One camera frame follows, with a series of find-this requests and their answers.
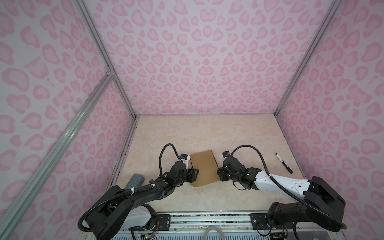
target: marble pattern surface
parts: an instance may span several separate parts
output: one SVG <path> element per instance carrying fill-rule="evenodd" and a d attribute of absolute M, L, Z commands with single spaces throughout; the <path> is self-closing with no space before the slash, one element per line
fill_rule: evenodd
<path fill-rule="evenodd" d="M 260 150 L 272 174 L 302 179 L 303 176 L 289 149 L 275 117 L 261 115 L 224 116 L 142 116 L 122 173 L 118 180 L 125 187 L 134 173 L 145 177 L 144 184 L 159 174 L 158 159 L 167 143 L 175 145 L 179 154 L 193 154 L 211 149 L 219 167 L 221 153 L 249 144 Z M 285 169 L 275 157 L 279 153 L 293 170 Z M 250 148 L 239 149 L 234 156 L 246 167 L 263 169 L 257 153 Z M 171 147 L 162 157 L 163 172 L 176 161 Z M 189 183 L 175 189 L 167 198 L 149 204 L 161 211 L 219 211 L 219 210 L 268 210 L 272 202 L 294 202 L 290 197 L 268 191 L 247 190 L 240 192 L 230 181 L 215 182 L 201 187 Z"/>

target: gray hose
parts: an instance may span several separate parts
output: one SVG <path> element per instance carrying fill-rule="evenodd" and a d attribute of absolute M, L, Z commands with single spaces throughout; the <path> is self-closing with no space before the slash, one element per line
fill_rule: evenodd
<path fill-rule="evenodd" d="M 216 227 L 216 226 L 209 226 L 209 227 L 207 227 L 207 229 L 205 230 L 205 233 L 204 233 L 204 238 L 203 238 L 203 240 L 207 240 L 207 235 L 208 235 L 208 233 L 209 233 L 211 230 L 215 230 L 215 231 L 217 231 L 217 232 L 220 234 L 220 238 L 221 238 L 221 240 L 225 240 L 225 236 L 224 236 L 223 231 L 222 231 L 220 228 Z"/>

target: diagonal metal bar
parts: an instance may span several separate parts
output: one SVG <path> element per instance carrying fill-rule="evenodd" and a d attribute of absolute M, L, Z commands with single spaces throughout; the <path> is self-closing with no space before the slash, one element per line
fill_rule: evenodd
<path fill-rule="evenodd" d="M 112 79 L 113 76 L 110 74 L 106 74 L 104 76 L 97 88 L 93 91 L 84 105 L 80 108 L 77 115 L 68 125 L 63 135 L 56 142 L 55 146 L 44 158 L 39 168 L 29 179 L 21 193 L 10 205 L 9 209 L 3 216 L 2 221 L 0 222 L 0 239 L 8 239 L 11 236 L 21 218 L 32 204 L 33 200 L 43 187 L 45 181 L 51 175 L 56 164 L 64 155 L 65 151 L 71 144 L 72 140 L 75 138 L 77 132 L 81 129 L 85 120 L 88 118 L 89 114 L 93 110 L 96 103 L 99 101 L 100 97 Z"/>
<path fill-rule="evenodd" d="M 338 10 L 340 9 L 340 6 L 342 4 L 343 0 L 333 0 L 331 3 L 331 6 L 328 8 L 327 13 L 325 14 L 325 17 L 323 18 L 323 21 L 321 22 L 319 28 L 317 29 L 317 32 L 315 33 L 313 40 L 310 44 L 310 46 L 307 49 L 307 52 L 305 53 L 303 60 L 301 61 L 300 65 L 298 66 L 295 74 L 293 75 L 293 78 L 288 85 L 287 89 L 285 90 L 283 97 L 281 98 L 281 101 L 279 105 L 276 108 L 275 116 L 278 116 L 281 113 L 281 110 L 284 108 L 284 105 L 288 101 L 288 97 L 293 91 L 293 88 L 295 87 L 296 83 L 299 81 L 300 76 L 305 69 L 305 67 L 308 65 L 308 62 L 310 61 L 311 57 L 316 51 L 316 48 L 319 46 L 323 36 L 331 26 L 334 18 L 336 17 L 336 14 L 338 13 Z"/>
<path fill-rule="evenodd" d="M 87 27 L 89 33 L 91 34 L 91 37 L 96 44 L 96 48 L 99 50 L 99 52 L 101 54 L 101 57 L 105 63 L 105 66 L 108 68 L 110 74 L 116 75 L 115 68 L 113 67 L 111 59 L 108 56 L 106 48 L 105 48 L 105 46 L 101 40 L 100 34 L 97 31 L 94 22 L 92 20 L 92 16 L 88 10 L 87 5 L 85 4 L 84 0 L 73 0 L 73 2 L 75 3 L 75 5 L 79 11 L 80 16 L 82 17 L 82 19 L 85 23 L 85 26 Z M 124 102 L 126 108 L 128 109 L 131 117 L 133 119 L 135 119 L 136 118 L 135 112 L 133 111 L 133 108 L 129 102 L 128 96 L 127 96 L 126 92 L 124 91 L 124 88 L 121 84 L 121 81 L 119 80 L 117 75 L 113 81 L 115 82 L 115 85 L 119 91 L 119 94 L 120 94 L 121 98 L 123 99 L 123 102 Z"/>

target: white robotic arm segment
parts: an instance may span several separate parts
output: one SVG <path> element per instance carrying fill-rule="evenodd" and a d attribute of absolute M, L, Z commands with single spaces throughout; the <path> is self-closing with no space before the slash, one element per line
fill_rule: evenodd
<path fill-rule="evenodd" d="M 271 174 L 276 181 L 278 181 L 285 189 L 296 195 L 297 197 L 304 199 L 304 191 L 307 191 L 310 183 L 307 179 L 293 179 L 289 177 L 282 177 Z M 268 174 L 261 170 L 256 175 L 255 185 L 259 190 L 266 190 L 276 192 L 288 196 L 283 192 L 268 176 Z"/>

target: wallpaper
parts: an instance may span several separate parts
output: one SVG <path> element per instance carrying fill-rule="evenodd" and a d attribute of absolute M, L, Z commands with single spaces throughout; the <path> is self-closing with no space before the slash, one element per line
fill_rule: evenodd
<path fill-rule="evenodd" d="M 309 178 L 346 200 L 348 240 L 384 235 L 383 12 L 346 2 L 278 118 Z"/>
<path fill-rule="evenodd" d="M 86 0 L 136 114 L 273 113 L 331 0 Z"/>
<path fill-rule="evenodd" d="M 10 240 L 77 239 L 77 221 L 104 194 L 130 121 L 111 82 Z"/>
<path fill-rule="evenodd" d="M 0 3 L 0 218 L 106 73 L 71 0 Z"/>

